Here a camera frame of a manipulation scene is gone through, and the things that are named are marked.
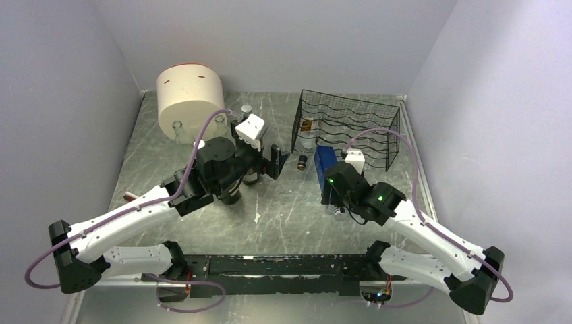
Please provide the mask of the clear bottle black gold label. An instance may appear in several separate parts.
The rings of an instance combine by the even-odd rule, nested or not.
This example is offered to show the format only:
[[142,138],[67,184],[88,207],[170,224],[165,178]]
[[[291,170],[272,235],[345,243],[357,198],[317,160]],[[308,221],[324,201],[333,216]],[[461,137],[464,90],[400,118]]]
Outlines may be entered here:
[[316,150],[319,123],[319,120],[315,117],[302,117],[300,120],[297,139],[300,153],[307,158]]

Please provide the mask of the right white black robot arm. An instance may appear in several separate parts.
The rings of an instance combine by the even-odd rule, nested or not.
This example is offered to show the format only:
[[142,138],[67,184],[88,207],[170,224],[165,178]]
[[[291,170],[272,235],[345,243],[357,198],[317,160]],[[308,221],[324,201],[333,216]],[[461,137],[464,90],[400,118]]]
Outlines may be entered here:
[[469,313],[484,314],[500,280],[505,258],[500,249],[464,240],[417,212],[413,201],[392,185],[371,185],[344,161],[326,170],[325,184],[351,213],[409,238],[426,251],[425,255],[414,254],[376,242],[364,261],[369,278],[381,279],[385,274],[406,277],[448,294]]

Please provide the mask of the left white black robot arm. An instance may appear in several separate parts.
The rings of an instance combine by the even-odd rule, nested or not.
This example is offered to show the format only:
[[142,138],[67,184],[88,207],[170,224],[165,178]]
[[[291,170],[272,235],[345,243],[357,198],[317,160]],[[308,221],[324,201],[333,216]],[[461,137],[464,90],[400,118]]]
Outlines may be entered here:
[[128,248],[119,243],[151,227],[184,217],[219,199],[232,205],[239,200],[238,187],[253,171],[277,179],[288,159],[277,145],[270,158],[263,148],[245,140],[217,137],[196,153],[191,166],[176,171],[140,198],[105,215],[70,225],[57,221],[49,226],[59,287],[65,294],[85,290],[101,279],[149,273],[176,281],[189,269],[178,243]]

